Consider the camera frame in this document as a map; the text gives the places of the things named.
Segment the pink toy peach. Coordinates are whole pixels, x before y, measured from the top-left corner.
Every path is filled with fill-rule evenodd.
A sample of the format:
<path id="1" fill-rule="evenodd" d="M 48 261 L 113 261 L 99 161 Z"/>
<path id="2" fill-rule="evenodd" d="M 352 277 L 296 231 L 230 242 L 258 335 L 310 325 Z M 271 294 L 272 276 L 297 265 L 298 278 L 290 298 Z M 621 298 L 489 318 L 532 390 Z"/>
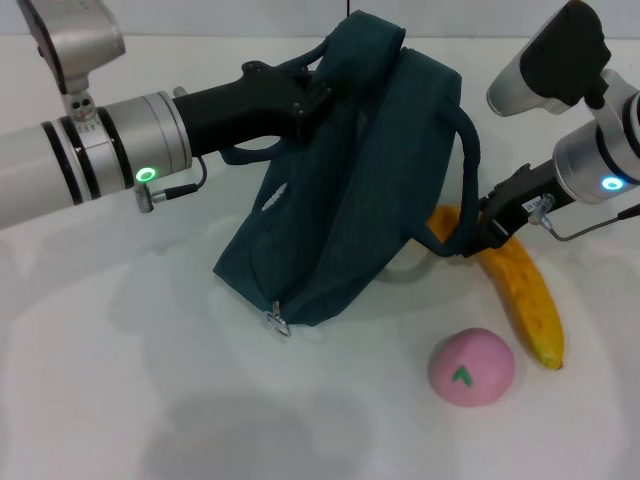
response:
<path id="1" fill-rule="evenodd" d="M 499 400 L 515 377 L 515 357 L 495 333 L 483 328 L 460 331 L 434 349 L 429 381 L 436 394 L 460 407 Z"/>

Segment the yellow toy banana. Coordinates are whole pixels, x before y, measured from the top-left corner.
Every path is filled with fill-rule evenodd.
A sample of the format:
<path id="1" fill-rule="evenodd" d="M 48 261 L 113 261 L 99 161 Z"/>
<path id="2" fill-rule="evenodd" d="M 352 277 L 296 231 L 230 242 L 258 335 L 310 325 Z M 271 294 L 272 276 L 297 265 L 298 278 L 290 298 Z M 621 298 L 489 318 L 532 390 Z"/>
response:
<path id="1" fill-rule="evenodd" d="M 542 274 L 515 238 L 469 258 L 492 282 L 520 345 L 541 367 L 564 366 L 565 338 L 560 315 Z"/>

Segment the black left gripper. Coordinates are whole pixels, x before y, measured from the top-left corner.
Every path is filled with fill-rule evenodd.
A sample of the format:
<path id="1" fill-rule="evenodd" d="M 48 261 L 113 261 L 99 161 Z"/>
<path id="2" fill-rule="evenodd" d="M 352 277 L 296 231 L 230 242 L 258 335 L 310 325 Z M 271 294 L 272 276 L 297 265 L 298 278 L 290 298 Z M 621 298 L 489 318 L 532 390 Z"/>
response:
<path id="1" fill-rule="evenodd" d="M 173 100 L 191 152 L 206 155 L 265 136 L 308 143 L 333 88 L 316 72 L 284 73 L 262 62 L 242 66 L 238 80 Z"/>

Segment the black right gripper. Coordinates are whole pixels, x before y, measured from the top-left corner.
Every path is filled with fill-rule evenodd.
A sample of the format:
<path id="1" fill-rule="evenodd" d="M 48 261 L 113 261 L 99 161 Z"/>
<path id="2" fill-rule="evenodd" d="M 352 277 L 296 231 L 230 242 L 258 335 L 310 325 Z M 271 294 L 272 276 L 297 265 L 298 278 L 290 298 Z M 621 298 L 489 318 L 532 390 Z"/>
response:
<path id="1" fill-rule="evenodd" d="M 531 168 L 525 164 L 510 178 L 496 185 L 480 199 L 478 225 L 462 250 L 465 258 L 487 249 L 498 249 L 528 222 L 527 204 L 537 197 L 550 194 L 554 198 L 552 211 L 574 202 L 556 178 L 554 162 Z"/>

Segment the dark teal insulated bag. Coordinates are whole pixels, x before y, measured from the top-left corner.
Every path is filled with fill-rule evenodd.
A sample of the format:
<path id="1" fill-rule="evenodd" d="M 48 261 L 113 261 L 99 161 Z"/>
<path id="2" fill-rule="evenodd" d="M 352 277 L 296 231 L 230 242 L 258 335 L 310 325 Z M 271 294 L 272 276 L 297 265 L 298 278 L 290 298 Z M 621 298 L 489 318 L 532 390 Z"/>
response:
<path id="1" fill-rule="evenodd" d="M 224 149 L 268 168 L 214 271 L 270 319 L 315 326 L 339 315 L 410 240 L 460 254 L 479 213 L 480 142 L 461 77 L 403 44 L 399 26 L 357 11 L 315 49 L 333 106 L 307 144 Z"/>

